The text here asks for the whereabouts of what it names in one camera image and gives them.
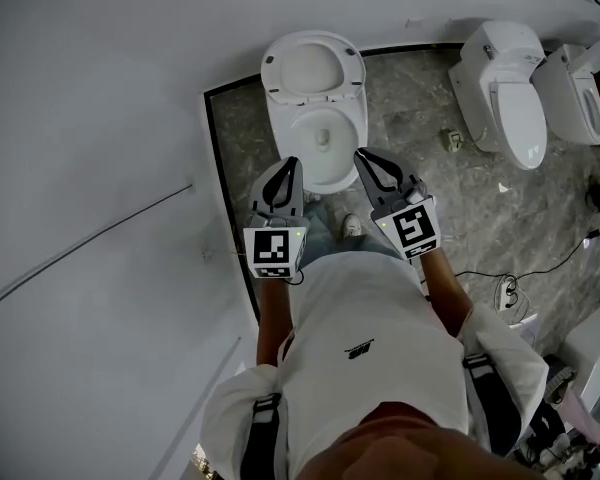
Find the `wall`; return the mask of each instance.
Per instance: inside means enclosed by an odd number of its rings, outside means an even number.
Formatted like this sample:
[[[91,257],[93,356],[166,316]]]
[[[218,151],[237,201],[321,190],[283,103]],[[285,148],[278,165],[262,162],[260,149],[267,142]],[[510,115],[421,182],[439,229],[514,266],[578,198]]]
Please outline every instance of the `wall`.
[[[588,0],[0,0],[0,290],[195,184],[0,303],[0,478],[179,474],[209,384],[250,357],[233,258],[200,254],[230,247],[203,90],[294,30],[369,47],[463,40],[484,18],[600,33]]]

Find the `blue jeans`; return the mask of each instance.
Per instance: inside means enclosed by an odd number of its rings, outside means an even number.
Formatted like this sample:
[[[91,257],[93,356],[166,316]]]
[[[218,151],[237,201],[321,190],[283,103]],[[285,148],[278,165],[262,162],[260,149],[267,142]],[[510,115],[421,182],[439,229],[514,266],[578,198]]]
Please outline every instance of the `blue jeans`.
[[[307,244],[300,260],[301,269],[322,256],[348,251],[377,252],[402,259],[394,249],[382,245],[369,235],[350,236],[339,244],[336,243],[327,228],[327,210],[322,202],[309,203],[305,208],[304,217],[309,219],[310,226],[307,233]]]

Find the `gray tile floor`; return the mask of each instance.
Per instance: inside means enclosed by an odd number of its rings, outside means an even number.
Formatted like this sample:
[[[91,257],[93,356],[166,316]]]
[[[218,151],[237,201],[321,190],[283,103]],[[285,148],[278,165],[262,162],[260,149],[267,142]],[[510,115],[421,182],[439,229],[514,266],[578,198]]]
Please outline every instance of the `gray tile floor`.
[[[550,134],[546,157],[534,171],[517,169],[469,143],[455,154],[447,152],[443,130],[460,130],[469,139],[447,77],[458,60],[457,50],[367,57],[369,145],[393,150],[416,166],[437,198],[443,248],[456,272],[521,275],[548,269],[590,229],[600,228],[600,215],[584,204],[589,176],[600,179],[600,148]],[[265,94],[253,83],[213,97],[212,106],[231,202],[242,226],[252,182],[279,159]],[[384,240],[369,220],[371,206],[360,181],[323,200],[334,233],[343,217],[355,212],[368,233]],[[493,307],[497,280],[460,279],[475,304]],[[555,351],[600,305],[600,238],[555,272],[527,277],[520,285],[531,302],[528,314],[541,317],[536,349]]]

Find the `white toilet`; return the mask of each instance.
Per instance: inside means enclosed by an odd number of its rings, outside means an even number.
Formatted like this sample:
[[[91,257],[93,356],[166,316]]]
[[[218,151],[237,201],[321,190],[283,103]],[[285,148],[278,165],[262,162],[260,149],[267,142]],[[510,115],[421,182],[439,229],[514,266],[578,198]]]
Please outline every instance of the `white toilet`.
[[[593,73],[600,71],[600,41],[588,50],[565,44],[533,74],[551,131],[562,140],[600,144],[600,95]]]
[[[302,162],[304,188],[333,194],[358,177],[353,154],[367,145],[365,67],[360,52],[330,32],[289,34],[262,59],[262,85],[278,153]]]
[[[538,167],[547,128],[529,82],[545,58],[536,34],[520,23],[487,21],[464,44],[460,57],[449,77],[476,146],[501,152],[521,169]]]

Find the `closed toilet lid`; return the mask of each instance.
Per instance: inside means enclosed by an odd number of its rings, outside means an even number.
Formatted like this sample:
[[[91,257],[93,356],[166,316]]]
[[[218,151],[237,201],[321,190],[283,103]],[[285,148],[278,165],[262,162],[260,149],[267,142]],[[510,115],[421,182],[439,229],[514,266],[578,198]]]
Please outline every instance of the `closed toilet lid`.
[[[540,98],[530,83],[497,83],[491,88],[498,146],[523,169],[540,165],[547,149],[547,127]]]
[[[267,94],[280,105],[356,98],[364,88],[360,52],[330,32],[296,32],[273,43],[260,74]]]

